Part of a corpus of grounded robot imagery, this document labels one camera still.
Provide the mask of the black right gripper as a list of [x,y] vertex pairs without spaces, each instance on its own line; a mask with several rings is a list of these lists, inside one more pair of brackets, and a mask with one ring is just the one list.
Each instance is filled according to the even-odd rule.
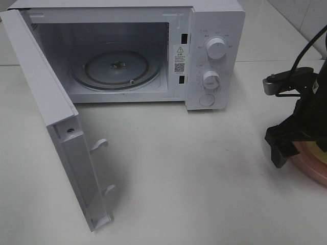
[[268,128],[265,136],[276,168],[300,153],[294,142],[314,141],[326,152],[326,74],[296,76],[287,88],[299,92],[294,111],[279,125]]

